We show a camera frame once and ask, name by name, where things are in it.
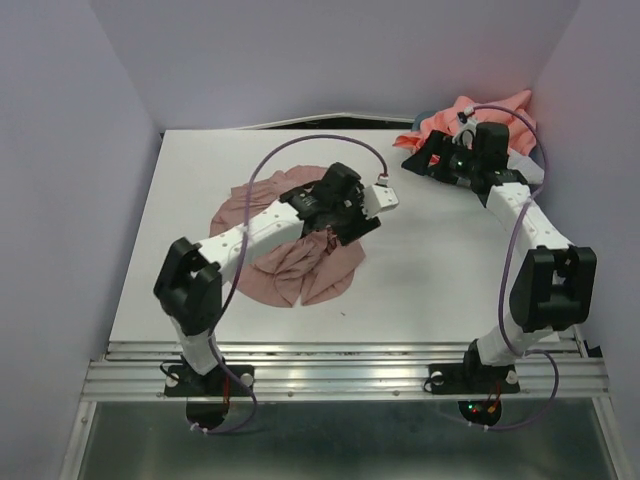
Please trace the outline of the dusty pink skirt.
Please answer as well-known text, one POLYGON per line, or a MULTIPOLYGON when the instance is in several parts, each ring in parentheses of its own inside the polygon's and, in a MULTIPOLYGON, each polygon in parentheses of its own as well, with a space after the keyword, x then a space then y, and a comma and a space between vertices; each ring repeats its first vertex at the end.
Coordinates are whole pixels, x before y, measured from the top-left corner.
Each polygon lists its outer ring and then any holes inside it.
MULTIPOLYGON (((295 187, 320 180, 320 166, 294 166, 254 183, 249 212, 252 217, 295 187)), ((341 245, 328 231, 283 244, 245 266, 237 289, 259 303, 279 308, 310 306, 332 300, 351 286, 366 255, 360 242, 341 245)))

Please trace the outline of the white light blue cloth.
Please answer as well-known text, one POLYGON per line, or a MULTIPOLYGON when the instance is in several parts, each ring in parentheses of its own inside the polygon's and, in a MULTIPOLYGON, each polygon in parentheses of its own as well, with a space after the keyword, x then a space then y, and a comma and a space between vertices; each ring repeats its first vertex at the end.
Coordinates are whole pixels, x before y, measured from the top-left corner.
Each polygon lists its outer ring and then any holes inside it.
POLYGON ((508 150, 507 168, 517 170, 530 185, 541 185, 544 182, 544 170, 532 158, 522 155, 516 150, 508 150))

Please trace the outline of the aluminium rail frame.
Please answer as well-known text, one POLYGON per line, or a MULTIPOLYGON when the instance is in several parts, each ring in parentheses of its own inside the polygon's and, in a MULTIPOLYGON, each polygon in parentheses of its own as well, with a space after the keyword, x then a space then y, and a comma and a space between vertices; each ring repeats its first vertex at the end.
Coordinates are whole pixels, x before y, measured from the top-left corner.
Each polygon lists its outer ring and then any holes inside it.
MULTIPOLYGON (((614 477, 632 478, 620 449, 604 361, 588 355, 577 330, 542 347, 553 356, 553 364, 531 355, 484 373, 502 382, 498 391, 503 400, 508 399, 510 387, 519 389, 514 395, 517 400, 546 398, 554 391, 555 380, 560 382, 557 398, 591 400, 614 477)), ((435 397, 430 387, 445 378, 437 366, 459 364, 467 346, 461 342, 232 342, 222 348, 231 365, 254 367, 254 392, 262 402, 426 401, 435 397)), ((100 403, 168 400, 164 391, 170 381, 159 368, 177 361, 180 352, 177 341, 109 342, 106 353, 88 367, 61 478, 79 478, 100 403)))

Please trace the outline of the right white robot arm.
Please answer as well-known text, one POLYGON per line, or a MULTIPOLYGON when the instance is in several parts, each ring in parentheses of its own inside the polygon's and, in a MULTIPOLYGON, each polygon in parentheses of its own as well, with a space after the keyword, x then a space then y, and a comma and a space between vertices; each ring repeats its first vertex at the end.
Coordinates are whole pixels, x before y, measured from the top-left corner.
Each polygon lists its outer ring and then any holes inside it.
POLYGON ((515 279, 501 281, 497 326, 464 355, 460 378, 466 387, 484 389, 495 380, 496 369, 552 333, 586 321, 597 256, 562 235, 536 203, 544 173, 510 149, 505 125, 468 122, 455 135, 434 130, 402 167, 469 187, 510 233, 507 255, 522 258, 515 279))

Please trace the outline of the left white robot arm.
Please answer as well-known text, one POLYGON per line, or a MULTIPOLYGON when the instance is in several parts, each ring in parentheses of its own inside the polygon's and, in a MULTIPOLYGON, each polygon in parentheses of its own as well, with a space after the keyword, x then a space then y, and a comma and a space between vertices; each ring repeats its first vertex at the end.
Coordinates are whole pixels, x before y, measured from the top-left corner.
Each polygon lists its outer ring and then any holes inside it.
POLYGON ((174 241, 153 293, 174 325, 191 386, 210 394, 222 384, 214 329, 224 313, 223 287, 237 282, 244 266, 322 229, 348 245, 378 228, 379 214, 398 204, 385 175, 364 186, 355 171, 336 162, 320 180, 285 192, 255 216, 245 213, 240 224, 216 236, 174 241))

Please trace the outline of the light blue patterned bin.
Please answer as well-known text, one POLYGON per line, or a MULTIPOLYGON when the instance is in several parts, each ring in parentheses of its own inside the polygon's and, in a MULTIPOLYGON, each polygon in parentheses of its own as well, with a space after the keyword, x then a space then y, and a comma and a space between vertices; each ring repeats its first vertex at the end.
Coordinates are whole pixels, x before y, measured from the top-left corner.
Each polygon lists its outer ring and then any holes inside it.
POLYGON ((438 111, 424 111, 418 114, 411 127, 413 132, 426 132, 440 129, 440 119, 438 111))

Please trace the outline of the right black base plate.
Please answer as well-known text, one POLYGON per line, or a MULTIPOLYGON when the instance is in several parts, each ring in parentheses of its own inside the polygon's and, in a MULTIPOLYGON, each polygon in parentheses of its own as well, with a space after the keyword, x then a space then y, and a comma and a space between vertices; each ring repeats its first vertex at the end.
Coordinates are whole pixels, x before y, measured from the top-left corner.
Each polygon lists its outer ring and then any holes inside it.
POLYGON ((513 365, 467 367, 463 363, 435 363, 427 367, 423 390, 439 396, 460 396, 463 419, 482 427, 495 427, 501 419, 504 394, 520 392, 513 365))

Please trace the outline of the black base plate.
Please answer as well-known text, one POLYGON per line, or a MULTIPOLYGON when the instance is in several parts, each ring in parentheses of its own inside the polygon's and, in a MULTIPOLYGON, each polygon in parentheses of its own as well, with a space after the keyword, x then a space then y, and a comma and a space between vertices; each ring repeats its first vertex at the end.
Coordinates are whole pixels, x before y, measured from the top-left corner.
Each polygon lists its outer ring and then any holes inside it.
POLYGON ((460 396, 463 419, 482 427, 495 427, 501 419, 504 394, 520 392, 513 365, 467 367, 463 363, 435 363, 427 367, 423 390, 439 396, 460 396))
POLYGON ((165 377, 163 395, 186 401, 185 417, 191 431, 231 434, 253 420, 258 405, 253 391, 254 367, 231 365, 227 369, 230 373, 217 366, 199 375, 184 359, 160 364, 165 377))

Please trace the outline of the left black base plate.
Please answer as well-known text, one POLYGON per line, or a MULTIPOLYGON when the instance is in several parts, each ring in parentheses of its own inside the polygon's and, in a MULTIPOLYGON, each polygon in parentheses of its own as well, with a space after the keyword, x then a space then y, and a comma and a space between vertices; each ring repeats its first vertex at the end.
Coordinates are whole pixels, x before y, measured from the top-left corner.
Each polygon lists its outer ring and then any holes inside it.
POLYGON ((165 377, 163 395, 186 401, 185 417, 191 431, 231 434, 253 420, 258 405, 253 391, 254 367, 231 365, 227 369, 230 373, 217 366, 199 375, 184 359, 160 364, 165 377))

